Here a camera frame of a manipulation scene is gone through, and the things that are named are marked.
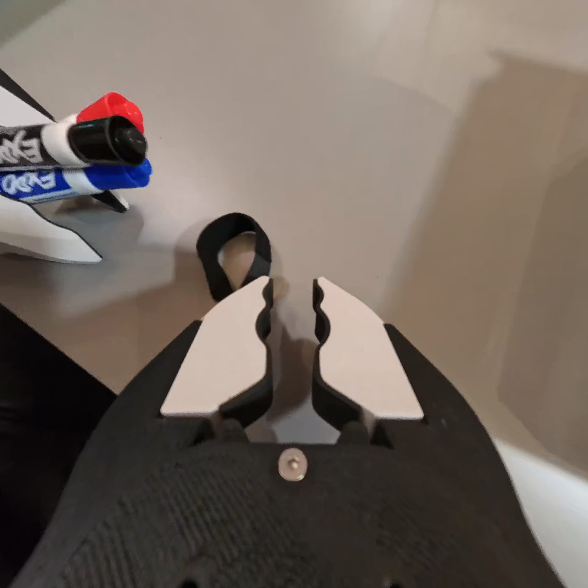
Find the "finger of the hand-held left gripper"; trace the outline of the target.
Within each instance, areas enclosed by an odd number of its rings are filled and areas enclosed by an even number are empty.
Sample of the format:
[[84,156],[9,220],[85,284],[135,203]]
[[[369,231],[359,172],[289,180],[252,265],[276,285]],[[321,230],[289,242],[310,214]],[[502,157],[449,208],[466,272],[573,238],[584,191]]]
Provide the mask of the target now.
[[[53,121],[48,111],[1,70],[1,123],[36,125]],[[129,203],[122,196],[108,190],[93,199],[118,213],[129,210]]]
[[33,206],[1,197],[1,254],[58,263],[95,264],[101,255],[75,231],[53,223]]

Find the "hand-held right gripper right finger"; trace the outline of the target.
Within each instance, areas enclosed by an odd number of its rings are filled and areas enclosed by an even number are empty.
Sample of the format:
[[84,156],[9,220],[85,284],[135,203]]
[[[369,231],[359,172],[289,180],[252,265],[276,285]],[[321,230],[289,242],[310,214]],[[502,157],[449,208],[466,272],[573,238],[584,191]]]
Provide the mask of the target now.
[[388,421],[422,422],[423,409],[384,321],[325,277],[313,281],[312,406],[338,432]]

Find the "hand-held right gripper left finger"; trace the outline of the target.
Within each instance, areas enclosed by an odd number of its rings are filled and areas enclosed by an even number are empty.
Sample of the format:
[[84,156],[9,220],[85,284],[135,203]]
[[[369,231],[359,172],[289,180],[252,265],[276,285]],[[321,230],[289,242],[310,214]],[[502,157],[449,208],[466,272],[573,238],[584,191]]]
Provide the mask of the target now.
[[271,330],[273,280],[255,279],[201,320],[160,408],[166,417],[233,419],[243,428],[273,401]]

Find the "black dry erase marker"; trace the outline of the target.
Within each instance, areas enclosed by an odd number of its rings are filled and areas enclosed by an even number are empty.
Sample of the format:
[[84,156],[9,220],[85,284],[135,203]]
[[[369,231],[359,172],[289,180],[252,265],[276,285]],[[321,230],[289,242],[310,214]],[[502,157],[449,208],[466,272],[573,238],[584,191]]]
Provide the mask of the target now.
[[148,144],[122,116],[85,122],[1,127],[1,170],[138,166]]

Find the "red dry erase marker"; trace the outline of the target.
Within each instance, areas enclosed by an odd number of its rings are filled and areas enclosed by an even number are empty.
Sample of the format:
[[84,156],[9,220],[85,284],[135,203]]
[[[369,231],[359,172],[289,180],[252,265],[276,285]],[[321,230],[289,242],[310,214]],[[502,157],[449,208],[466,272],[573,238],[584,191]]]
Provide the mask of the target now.
[[107,92],[74,115],[74,118],[76,122],[85,122],[110,116],[121,116],[132,122],[141,133],[145,132],[143,113],[140,108],[116,92]]

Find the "blue dry erase marker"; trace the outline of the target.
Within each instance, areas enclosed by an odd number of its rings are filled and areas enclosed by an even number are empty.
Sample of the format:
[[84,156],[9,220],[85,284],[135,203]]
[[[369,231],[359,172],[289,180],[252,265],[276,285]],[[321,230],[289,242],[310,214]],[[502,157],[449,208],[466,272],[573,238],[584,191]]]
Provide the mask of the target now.
[[30,204],[80,196],[96,196],[108,190],[146,187],[152,166],[145,159],[138,166],[92,165],[79,169],[39,169],[1,173],[1,194]]

